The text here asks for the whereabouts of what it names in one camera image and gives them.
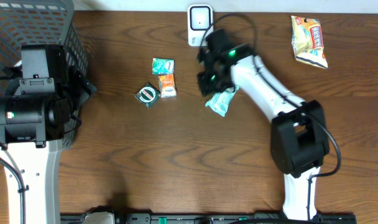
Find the dark green balm box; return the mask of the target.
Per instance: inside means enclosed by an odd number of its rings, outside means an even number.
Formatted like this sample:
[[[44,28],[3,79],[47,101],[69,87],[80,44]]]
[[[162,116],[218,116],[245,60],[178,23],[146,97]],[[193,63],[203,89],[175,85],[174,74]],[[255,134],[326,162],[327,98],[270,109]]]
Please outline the dark green balm box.
[[[150,83],[146,83],[134,96],[148,109],[153,107],[161,98],[158,89]]]

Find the teal tissue packet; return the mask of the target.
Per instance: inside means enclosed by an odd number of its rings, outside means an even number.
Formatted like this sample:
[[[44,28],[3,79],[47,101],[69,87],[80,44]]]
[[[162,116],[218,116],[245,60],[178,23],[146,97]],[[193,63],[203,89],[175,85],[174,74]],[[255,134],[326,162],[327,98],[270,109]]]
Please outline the teal tissue packet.
[[[168,75],[172,74],[175,69],[174,59],[153,58],[152,74],[153,75]]]

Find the orange tissue packet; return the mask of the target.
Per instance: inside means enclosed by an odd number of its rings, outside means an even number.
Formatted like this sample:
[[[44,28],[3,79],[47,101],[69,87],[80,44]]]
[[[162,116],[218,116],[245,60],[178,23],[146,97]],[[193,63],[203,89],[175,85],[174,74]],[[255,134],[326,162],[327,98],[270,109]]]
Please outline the orange tissue packet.
[[[159,75],[160,95],[162,98],[170,98],[177,95],[174,74]]]

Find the grey plastic shopping basket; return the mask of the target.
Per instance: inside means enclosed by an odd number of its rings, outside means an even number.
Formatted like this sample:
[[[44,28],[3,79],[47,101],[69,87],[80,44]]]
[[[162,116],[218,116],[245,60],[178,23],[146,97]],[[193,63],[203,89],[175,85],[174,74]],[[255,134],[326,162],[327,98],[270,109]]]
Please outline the grey plastic shopping basket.
[[[87,78],[88,59],[73,24],[73,14],[71,1],[0,1],[0,98],[12,95],[19,86],[17,81],[3,78],[3,68],[21,61],[21,48],[25,45],[71,47]],[[72,144],[75,133],[63,140],[64,145]]]

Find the light green pouch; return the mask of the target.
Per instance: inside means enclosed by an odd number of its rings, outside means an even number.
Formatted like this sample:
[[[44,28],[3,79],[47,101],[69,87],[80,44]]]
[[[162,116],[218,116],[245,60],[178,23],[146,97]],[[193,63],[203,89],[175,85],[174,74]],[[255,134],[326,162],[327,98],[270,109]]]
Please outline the light green pouch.
[[[205,106],[211,108],[215,113],[221,115],[222,117],[225,117],[226,113],[228,112],[229,104],[234,98],[238,89],[238,86],[234,86],[225,89],[221,93],[215,93],[213,97],[206,102]]]

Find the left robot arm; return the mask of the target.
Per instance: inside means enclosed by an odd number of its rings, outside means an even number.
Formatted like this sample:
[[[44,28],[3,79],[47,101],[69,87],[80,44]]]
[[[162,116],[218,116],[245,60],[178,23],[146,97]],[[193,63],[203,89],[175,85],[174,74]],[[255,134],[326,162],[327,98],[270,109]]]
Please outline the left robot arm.
[[[0,164],[7,175],[10,223],[60,223],[58,175],[63,140],[82,124],[77,112],[96,92],[69,46],[25,45],[4,67],[19,83],[0,98]]]

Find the yellow snack chip bag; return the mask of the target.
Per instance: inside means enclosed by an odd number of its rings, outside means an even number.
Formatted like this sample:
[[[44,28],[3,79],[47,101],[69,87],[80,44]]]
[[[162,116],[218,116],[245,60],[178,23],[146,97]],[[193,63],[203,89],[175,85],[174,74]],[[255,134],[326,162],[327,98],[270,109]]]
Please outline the yellow snack chip bag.
[[[314,67],[327,69],[324,44],[319,20],[291,16],[292,48],[295,60]]]

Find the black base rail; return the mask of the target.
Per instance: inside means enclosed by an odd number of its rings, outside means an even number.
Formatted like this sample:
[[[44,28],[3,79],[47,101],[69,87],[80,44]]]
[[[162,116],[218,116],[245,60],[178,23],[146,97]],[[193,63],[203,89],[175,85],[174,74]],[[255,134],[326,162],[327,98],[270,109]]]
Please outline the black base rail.
[[[250,219],[279,219],[287,221],[288,218],[282,212],[257,212],[253,215],[152,215],[148,213],[129,213],[117,215],[116,223],[130,224],[194,224],[194,223],[232,223],[239,220]],[[355,215],[327,215],[317,214],[312,219],[316,223],[347,223],[356,224]]]

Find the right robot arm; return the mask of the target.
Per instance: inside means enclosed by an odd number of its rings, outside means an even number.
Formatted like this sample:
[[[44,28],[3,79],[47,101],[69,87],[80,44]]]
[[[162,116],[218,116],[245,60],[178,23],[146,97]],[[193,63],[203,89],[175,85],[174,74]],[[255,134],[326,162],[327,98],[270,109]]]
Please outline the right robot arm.
[[[319,102],[288,90],[250,45],[234,45],[222,29],[205,34],[198,60],[205,67],[198,74],[203,95],[238,87],[269,120],[270,153],[284,176],[283,213],[290,220],[312,220],[315,180],[330,151]]]

